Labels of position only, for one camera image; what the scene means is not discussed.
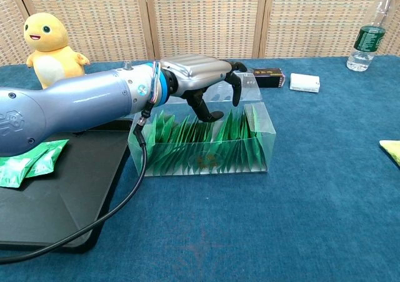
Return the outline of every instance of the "white box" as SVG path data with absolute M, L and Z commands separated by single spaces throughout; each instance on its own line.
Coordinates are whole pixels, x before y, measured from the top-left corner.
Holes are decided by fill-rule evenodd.
M 309 76 L 307 74 L 291 74 L 290 89 L 298 91 L 308 91 L 310 93 L 318 93 L 319 76 Z

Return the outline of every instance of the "robotic arm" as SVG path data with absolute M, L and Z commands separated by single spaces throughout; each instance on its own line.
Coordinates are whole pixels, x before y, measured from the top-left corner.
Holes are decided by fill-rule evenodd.
M 201 121 L 216 121 L 223 113 L 210 113 L 203 93 L 225 80 L 237 106 L 241 80 L 236 70 L 247 71 L 242 63 L 185 54 L 162 59 L 156 68 L 126 63 L 39 91 L 0 88 L 0 157 L 25 153 L 55 133 L 80 132 L 141 112 L 148 102 L 160 106 L 170 96 L 186 99 Z

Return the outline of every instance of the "plush toy face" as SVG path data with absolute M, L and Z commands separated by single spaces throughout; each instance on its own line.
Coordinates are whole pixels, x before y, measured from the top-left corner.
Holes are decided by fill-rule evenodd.
M 34 49 L 50 52 L 68 45 L 68 34 L 61 21 L 48 13 L 28 17 L 24 25 L 25 41 Z

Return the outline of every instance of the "wicker room divider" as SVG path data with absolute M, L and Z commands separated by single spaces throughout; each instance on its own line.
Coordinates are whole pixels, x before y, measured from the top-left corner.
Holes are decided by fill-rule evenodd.
M 45 11 L 91 61 L 346 56 L 371 1 L 1 0 L 0 65 L 25 62 L 24 18 Z M 399 28 L 400 1 L 379 53 L 400 54 Z

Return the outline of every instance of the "green packet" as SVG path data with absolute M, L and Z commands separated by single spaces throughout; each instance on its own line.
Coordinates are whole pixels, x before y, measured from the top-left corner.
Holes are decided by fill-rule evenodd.
M 54 171 L 54 163 L 67 141 L 41 143 L 24 154 L 0 158 L 0 187 L 18 188 L 25 177 Z

